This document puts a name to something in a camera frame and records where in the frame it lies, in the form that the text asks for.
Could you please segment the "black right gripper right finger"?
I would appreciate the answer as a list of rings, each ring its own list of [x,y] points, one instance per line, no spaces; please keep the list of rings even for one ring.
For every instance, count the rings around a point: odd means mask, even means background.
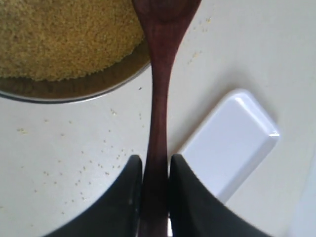
[[[175,237],[267,236],[213,196],[181,155],[170,163],[169,217]]]

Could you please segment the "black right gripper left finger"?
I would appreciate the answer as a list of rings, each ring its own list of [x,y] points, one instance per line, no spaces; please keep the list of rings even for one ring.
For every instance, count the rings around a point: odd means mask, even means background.
[[[142,161],[132,155],[119,177],[85,212],[49,237],[135,237],[138,228]]]

